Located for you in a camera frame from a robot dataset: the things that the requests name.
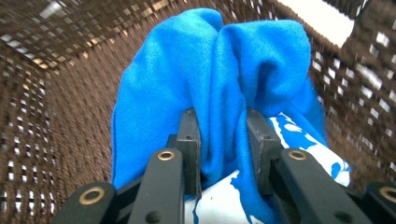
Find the blue fabric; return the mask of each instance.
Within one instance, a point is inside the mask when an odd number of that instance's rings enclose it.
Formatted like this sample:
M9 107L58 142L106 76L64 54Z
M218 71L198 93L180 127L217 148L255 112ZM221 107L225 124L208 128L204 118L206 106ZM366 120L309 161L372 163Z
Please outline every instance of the blue fabric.
M306 74L310 46L295 21L222 26L220 14L195 9L148 35L125 70L113 113L113 183L144 173L149 156L177 133L181 112L194 107L202 137L203 187L235 170L247 214L274 223L253 178L247 107L265 117L284 112L325 144L323 112Z

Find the woven texture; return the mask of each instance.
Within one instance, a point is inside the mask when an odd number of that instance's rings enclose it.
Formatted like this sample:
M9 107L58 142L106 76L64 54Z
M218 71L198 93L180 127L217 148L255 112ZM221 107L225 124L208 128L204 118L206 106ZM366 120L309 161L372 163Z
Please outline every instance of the woven texture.
M332 4L354 18L361 2ZM0 223L48 223L76 188L110 180L120 75L155 24L195 7L226 23L301 21L275 0L55 3L0 3ZM352 188L396 177L394 11L390 0L366 3L341 49L304 25L329 145L352 165Z

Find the blue garment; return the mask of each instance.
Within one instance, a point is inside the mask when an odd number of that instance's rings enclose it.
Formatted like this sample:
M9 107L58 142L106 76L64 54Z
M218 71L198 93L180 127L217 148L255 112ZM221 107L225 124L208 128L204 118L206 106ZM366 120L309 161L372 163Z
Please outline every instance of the blue garment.
M247 107L265 117L283 112L325 145L309 63L309 41L296 21L223 26L217 11L201 8L162 22L122 76L112 120L114 185L141 176L150 154L177 133L181 112L194 107L203 187L239 170L233 185L247 220L274 223L254 182Z

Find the brown woven basket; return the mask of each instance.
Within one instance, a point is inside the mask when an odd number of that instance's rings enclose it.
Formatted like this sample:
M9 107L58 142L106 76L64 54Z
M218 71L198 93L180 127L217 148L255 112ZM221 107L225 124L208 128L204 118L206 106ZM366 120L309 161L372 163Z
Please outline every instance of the brown woven basket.
M351 187L395 182L396 3L327 2L355 19L340 49L276 0L3 0L0 223L48 223L76 188L110 180L120 75L155 24L195 7L226 23L302 22L328 141L352 165Z

